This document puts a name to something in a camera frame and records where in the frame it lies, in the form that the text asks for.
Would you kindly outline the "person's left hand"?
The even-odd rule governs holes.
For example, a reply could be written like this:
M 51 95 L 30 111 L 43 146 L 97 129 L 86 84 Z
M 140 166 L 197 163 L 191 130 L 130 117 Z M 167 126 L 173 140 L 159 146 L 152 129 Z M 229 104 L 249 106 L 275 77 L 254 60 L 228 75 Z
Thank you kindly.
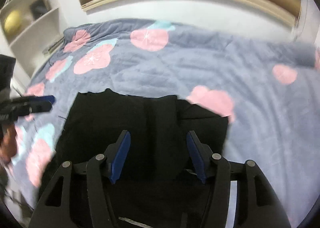
M 6 131 L 1 139 L 1 160 L 7 165 L 17 154 L 17 133 L 14 124 L 6 126 Z

